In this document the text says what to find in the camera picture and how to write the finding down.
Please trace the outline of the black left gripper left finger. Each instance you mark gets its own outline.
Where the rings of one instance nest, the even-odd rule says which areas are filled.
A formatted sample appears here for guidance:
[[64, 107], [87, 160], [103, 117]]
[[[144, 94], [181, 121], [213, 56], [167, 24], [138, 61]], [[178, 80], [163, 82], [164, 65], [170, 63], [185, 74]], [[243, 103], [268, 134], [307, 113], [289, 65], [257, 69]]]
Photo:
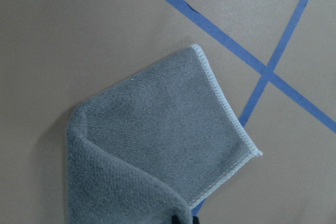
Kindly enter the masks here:
[[176, 216], [176, 215], [172, 216], [171, 224], [181, 224], [178, 216]]

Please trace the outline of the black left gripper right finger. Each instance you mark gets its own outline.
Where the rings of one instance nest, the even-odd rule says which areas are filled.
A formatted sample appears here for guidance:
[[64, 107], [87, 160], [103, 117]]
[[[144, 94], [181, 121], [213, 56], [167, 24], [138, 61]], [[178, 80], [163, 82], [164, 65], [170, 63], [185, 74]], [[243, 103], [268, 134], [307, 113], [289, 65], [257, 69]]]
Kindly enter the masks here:
[[193, 216], [192, 224], [200, 224], [199, 218], [197, 216]]

